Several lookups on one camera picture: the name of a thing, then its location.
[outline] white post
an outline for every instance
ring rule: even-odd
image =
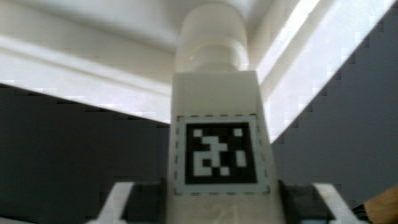
[[[284,224],[241,15],[188,14],[172,79],[166,224]]]

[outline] dark gray surface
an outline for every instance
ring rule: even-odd
[[[392,8],[273,144],[285,183],[332,182],[351,206],[398,184],[395,15]]]
[[[0,88],[0,217],[83,223],[113,182],[165,175],[168,128],[26,94]]]

